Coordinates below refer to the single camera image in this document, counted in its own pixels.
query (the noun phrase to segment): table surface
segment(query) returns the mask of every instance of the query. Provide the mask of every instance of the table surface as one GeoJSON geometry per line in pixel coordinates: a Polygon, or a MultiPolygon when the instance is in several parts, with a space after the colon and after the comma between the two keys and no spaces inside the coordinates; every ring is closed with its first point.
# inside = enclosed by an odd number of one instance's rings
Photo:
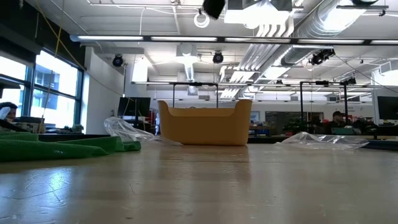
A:
{"type": "Polygon", "coordinates": [[[398,154],[144,146],[0,164],[0,223],[397,223],[398,154]]]}

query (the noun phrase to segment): ceiling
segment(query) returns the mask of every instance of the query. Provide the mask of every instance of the ceiling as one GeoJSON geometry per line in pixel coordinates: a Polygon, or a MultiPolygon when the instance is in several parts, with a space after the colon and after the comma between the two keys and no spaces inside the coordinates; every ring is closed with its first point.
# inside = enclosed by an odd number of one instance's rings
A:
{"type": "MultiPolygon", "coordinates": [[[[36,0],[26,0],[35,5],[36,0]]],[[[253,36],[257,30],[245,28],[240,24],[225,24],[222,19],[211,20],[208,27],[201,29],[193,22],[196,9],[176,9],[177,18],[174,18],[170,8],[159,9],[165,13],[150,9],[132,9],[119,7],[91,6],[101,0],[67,0],[65,13],[67,17],[62,23],[63,28],[70,34],[101,34],[101,35],[210,35],[210,36],[253,36]]],[[[62,0],[38,0],[45,15],[57,24],[60,24],[62,0]]],[[[171,4],[170,0],[102,0],[105,4],[171,4]]],[[[183,5],[201,5],[203,0],[181,0],[183,5]]],[[[321,0],[304,0],[304,10],[294,15],[295,25],[300,22],[321,0]]],[[[386,0],[389,6],[387,13],[398,15],[398,1],[386,0]]],[[[398,35],[398,17],[392,16],[361,16],[354,24],[345,29],[338,37],[348,38],[388,38],[398,35]]],[[[183,71],[183,65],[175,62],[177,43],[132,43],[132,42],[102,42],[102,48],[108,47],[142,47],[146,57],[153,64],[149,76],[176,76],[183,71]]],[[[194,64],[195,72],[218,73],[222,65],[214,65],[212,58],[215,50],[221,50],[224,55],[223,64],[239,63],[244,57],[248,44],[198,44],[198,53],[201,62],[194,64]]],[[[375,65],[384,63],[389,58],[398,56],[397,47],[335,47],[337,56],[346,60],[352,67],[363,73],[375,69],[375,65]]],[[[132,63],[134,57],[126,56],[127,62],[132,63]]],[[[286,82],[297,83],[298,79],[332,80],[353,69],[338,58],[331,58],[322,66],[313,71],[302,68],[292,68],[287,74],[286,82]]],[[[357,75],[357,82],[369,83],[369,80],[357,75]]]]}

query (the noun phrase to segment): monitor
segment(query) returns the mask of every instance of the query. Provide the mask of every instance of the monitor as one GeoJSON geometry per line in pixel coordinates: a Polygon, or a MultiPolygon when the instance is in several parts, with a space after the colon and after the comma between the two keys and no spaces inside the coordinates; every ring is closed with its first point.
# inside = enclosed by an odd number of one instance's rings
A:
{"type": "Polygon", "coordinates": [[[398,120],[398,97],[378,96],[380,119],[398,120]]]}
{"type": "Polygon", "coordinates": [[[150,97],[120,97],[118,116],[149,115],[150,97]]]}

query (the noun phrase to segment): green fabric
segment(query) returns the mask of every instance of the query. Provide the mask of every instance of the green fabric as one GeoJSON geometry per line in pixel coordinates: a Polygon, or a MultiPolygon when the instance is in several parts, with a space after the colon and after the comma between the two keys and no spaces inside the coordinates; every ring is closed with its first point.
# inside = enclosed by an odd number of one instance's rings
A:
{"type": "Polygon", "coordinates": [[[108,153],[98,146],[0,140],[0,162],[79,159],[105,155],[108,153]]]}
{"type": "Polygon", "coordinates": [[[0,135],[0,140],[23,140],[23,141],[39,141],[39,135],[37,134],[6,134],[0,135]]]}
{"type": "Polygon", "coordinates": [[[123,143],[119,136],[116,137],[103,137],[92,139],[81,139],[72,141],[58,142],[60,144],[76,144],[81,146],[98,146],[107,153],[114,153],[124,151],[123,143]]]}
{"type": "Polygon", "coordinates": [[[114,152],[140,151],[140,142],[103,137],[62,142],[40,142],[37,134],[0,133],[0,162],[46,159],[80,159],[114,152]]]}

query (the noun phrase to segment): window frame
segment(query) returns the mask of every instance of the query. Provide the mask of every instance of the window frame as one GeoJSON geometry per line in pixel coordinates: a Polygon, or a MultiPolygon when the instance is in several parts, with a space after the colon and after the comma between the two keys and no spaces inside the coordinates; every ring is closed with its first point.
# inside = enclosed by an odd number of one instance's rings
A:
{"type": "MultiPolygon", "coordinates": [[[[42,49],[44,52],[54,56],[54,54],[47,50],[47,49],[42,49]]],[[[82,95],[82,89],[83,89],[83,73],[84,71],[80,69],[78,66],[75,64],[61,58],[57,57],[57,59],[61,60],[62,62],[74,67],[77,69],[77,83],[76,83],[76,96],[69,95],[66,93],[62,93],[58,90],[54,90],[53,88],[49,88],[46,86],[42,86],[39,84],[35,84],[35,71],[36,71],[36,63],[33,64],[33,67],[26,66],[26,71],[25,71],[25,80],[20,80],[18,78],[10,77],[7,75],[0,74],[1,79],[8,80],[10,82],[16,83],[18,85],[23,85],[25,87],[24,89],[24,96],[23,96],[23,102],[22,102],[22,111],[21,111],[21,116],[30,116],[30,112],[32,109],[32,104],[33,104],[33,92],[34,90],[40,90],[44,92],[48,92],[53,95],[58,95],[58,96],[63,96],[65,98],[73,99],[75,100],[75,110],[74,110],[74,116],[73,116],[73,124],[80,124],[80,113],[81,113],[81,95],[82,95]]]]}

